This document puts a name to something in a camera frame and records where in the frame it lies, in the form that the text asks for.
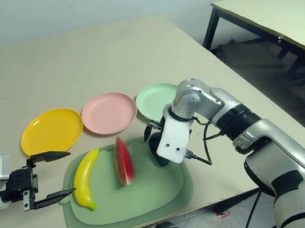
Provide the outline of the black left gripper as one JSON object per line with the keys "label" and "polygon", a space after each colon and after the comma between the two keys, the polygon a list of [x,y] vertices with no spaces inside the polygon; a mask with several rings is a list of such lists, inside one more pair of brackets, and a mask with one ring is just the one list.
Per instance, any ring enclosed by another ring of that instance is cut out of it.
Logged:
{"label": "black left gripper", "polygon": [[23,166],[21,169],[15,170],[10,174],[5,188],[8,201],[18,202],[22,200],[24,211],[28,211],[56,204],[73,193],[74,190],[76,190],[74,187],[57,191],[57,193],[48,194],[46,198],[41,201],[35,200],[35,195],[38,193],[38,176],[33,173],[33,168],[36,167],[36,163],[51,162],[68,155],[70,155],[70,152],[66,151],[47,151],[31,155],[26,162],[26,166]]}

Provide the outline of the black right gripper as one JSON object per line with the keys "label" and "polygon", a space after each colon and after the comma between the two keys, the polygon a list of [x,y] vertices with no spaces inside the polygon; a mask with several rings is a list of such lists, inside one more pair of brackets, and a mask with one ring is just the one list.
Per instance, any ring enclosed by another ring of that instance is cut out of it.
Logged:
{"label": "black right gripper", "polygon": [[144,131],[144,135],[143,135],[144,142],[147,142],[147,140],[150,138],[152,131],[161,132],[162,129],[163,129],[162,122],[156,121],[156,120],[149,122],[148,125],[146,125],[145,131]]}

